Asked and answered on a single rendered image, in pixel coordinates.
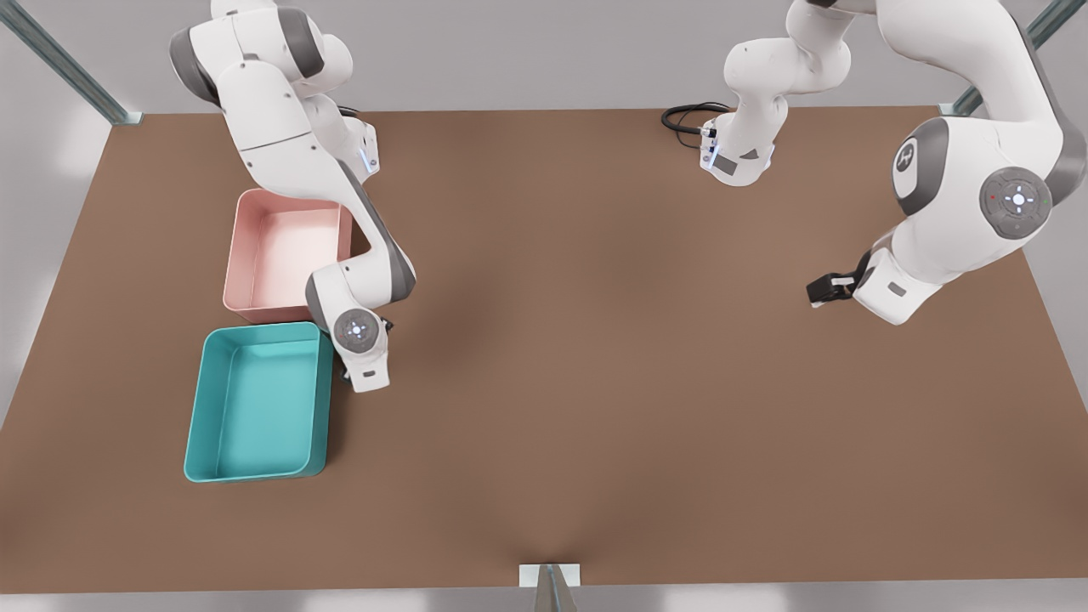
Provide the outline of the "teal rectangular tray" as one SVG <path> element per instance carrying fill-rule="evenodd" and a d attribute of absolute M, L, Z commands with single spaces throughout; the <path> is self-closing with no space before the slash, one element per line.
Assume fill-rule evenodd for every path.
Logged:
<path fill-rule="evenodd" d="M 333 353 L 311 322 L 207 334 L 184 473 L 191 484 L 306 478 L 326 467 Z"/>

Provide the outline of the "pink rectangular tray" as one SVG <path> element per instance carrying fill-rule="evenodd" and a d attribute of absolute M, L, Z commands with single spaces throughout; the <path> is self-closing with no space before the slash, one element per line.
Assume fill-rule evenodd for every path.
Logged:
<path fill-rule="evenodd" d="M 230 237 L 224 307 L 250 325 L 309 320 L 304 287 L 316 269 L 349 258 L 351 224 L 335 201 L 246 189 Z"/>

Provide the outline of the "silver frame post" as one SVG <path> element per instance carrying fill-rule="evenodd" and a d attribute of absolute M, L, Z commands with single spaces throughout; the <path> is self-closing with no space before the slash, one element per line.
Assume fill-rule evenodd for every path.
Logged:
<path fill-rule="evenodd" d="M 581 585 L 579 564 L 521 564 L 519 585 L 534 589 L 533 612 L 579 612 L 571 590 Z"/>
<path fill-rule="evenodd" d="M 128 111 L 124 105 L 120 105 L 17 0 L 0 0 L 0 23 L 12 30 L 35 56 L 42 59 L 47 66 L 54 70 L 71 89 L 79 94 L 82 100 L 104 117 L 113 127 L 140 125 L 144 113 Z"/>
<path fill-rule="evenodd" d="M 1037 49 L 1080 11 L 1088 0 L 1050 0 L 1023 26 L 1001 0 L 937 0 L 929 22 L 927 62 L 955 73 L 969 88 L 945 117 L 970 117 L 977 110 L 996 121 L 1065 122 Z"/>

